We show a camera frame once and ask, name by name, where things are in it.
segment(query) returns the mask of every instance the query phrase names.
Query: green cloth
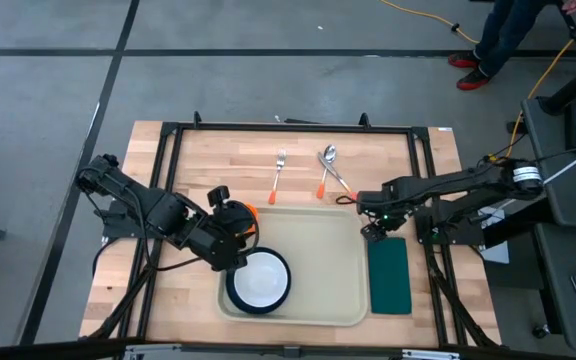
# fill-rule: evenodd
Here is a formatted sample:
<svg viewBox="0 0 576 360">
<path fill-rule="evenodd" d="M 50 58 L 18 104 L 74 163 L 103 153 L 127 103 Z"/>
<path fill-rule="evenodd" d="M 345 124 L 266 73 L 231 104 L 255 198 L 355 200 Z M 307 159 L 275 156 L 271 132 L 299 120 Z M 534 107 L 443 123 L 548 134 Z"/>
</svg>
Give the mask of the green cloth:
<svg viewBox="0 0 576 360">
<path fill-rule="evenodd" d="M 388 238 L 368 243 L 370 304 L 375 314 L 412 312 L 406 240 Z"/>
</svg>

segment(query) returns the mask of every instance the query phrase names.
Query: tray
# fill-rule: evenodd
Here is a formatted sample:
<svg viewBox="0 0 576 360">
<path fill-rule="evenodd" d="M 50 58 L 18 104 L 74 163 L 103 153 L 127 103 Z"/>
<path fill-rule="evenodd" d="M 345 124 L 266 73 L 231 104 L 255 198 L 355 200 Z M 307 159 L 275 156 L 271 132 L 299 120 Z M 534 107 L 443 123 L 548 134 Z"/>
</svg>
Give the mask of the tray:
<svg viewBox="0 0 576 360">
<path fill-rule="evenodd" d="M 286 301 L 266 315 L 237 309 L 220 275 L 219 312 L 232 321 L 352 326 L 368 311 L 368 276 L 361 222 L 336 208 L 258 208 L 259 246 L 288 263 L 292 286 Z"/>
</svg>

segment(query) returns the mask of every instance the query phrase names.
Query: metal spoon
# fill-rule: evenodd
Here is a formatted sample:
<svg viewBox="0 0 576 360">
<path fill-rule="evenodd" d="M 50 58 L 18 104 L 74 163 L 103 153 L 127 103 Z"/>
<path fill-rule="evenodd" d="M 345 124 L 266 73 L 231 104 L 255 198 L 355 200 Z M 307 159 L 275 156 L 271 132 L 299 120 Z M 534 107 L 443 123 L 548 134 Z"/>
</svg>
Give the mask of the metal spoon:
<svg viewBox="0 0 576 360">
<path fill-rule="evenodd" d="M 332 164 L 337 157 L 337 149 L 335 145 L 330 144 L 326 146 L 326 150 L 324 150 L 324 159 L 328 162 L 328 164 Z M 317 190 L 317 198 L 322 199 L 324 197 L 324 188 L 326 187 L 326 173 L 328 169 L 324 168 L 324 176 L 321 177 L 321 183 L 319 183 L 319 189 Z"/>
</svg>

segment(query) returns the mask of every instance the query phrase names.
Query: wooden table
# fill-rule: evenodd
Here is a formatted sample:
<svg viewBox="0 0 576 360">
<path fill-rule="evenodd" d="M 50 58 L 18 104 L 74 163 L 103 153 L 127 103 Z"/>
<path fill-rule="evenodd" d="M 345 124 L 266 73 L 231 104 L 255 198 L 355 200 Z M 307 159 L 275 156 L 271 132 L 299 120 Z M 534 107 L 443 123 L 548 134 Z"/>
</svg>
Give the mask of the wooden table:
<svg viewBox="0 0 576 360">
<path fill-rule="evenodd" d="M 146 185 L 150 180 L 161 122 L 138 121 L 133 128 L 123 171 Z M 437 174 L 461 169 L 452 130 L 429 128 Z M 160 187 L 164 187 L 172 148 L 168 141 Z M 174 190 L 208 209 L 206 192 L 227 185 L 232 199 L 267 204 L 275 172 L 278 149 L 288 153 L 279 179 L 276 205 L 334 204 L 343 188 L 327 177 L 323 200 L 315 193 L 323 168 L 316 158 L 326 145 L 337 146 L 335 167 L 357 190 L 379 190 L 381 183 L 411 175 L 406 137 L 393 134 L 292 133 L 247 131 L 192 131 L 182 138 Z M 417 144 L 422 175 L 425 163 Z M 204 262 L 159 273 L 153 297 L 147 338 L 157 341 L 298 344 L 326 346 L 436 347 L 428 273 L 422 246 L 416 242 L 413 220 L 394 235 L 406 239 L 412 290 L 411 315 L 377 315 L 352 327 L 275 325 L 232 322 L 220 317 L 216 291 L 218 274 Z M 119 241 L 100 257 L 81 335 L 96 330 L 126 291 L 136 242 Z M 453 246 L 452 259 L 459 295 L 486 334 L 500 342 L 497 321 L 481 259 L 466 246 Z M 160 265 L 171 265 L 194 257 L 164 243 Z M 135 301 L 129 334 L 135 334 L 141 299 Z M 456 342 L 450 306 L 443 299 L 449 340 Z"/>
</svg>

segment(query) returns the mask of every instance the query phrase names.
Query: shoe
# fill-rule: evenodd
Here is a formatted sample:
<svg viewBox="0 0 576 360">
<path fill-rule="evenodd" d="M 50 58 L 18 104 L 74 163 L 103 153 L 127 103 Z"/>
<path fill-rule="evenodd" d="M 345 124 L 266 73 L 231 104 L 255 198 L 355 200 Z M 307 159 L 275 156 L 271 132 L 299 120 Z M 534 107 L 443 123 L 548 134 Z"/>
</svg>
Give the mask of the shoe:
<svg viewBox="0 0 576 360">
<path fill-rule="evenodd" d="M 486 85 L 490 81 L 490 78 L 479 69 L 473 70 L 470 74 L 464 76 L 457 81 L 457 88 L 460 90 L 475 90 L 483 85 Z"/>
<path fill-rule="evenodd" d="M 464 51 L 448 56 L 448 64 L 458 68 L 477 68 L 480 60 L 472 51 Z"/>
</svg>

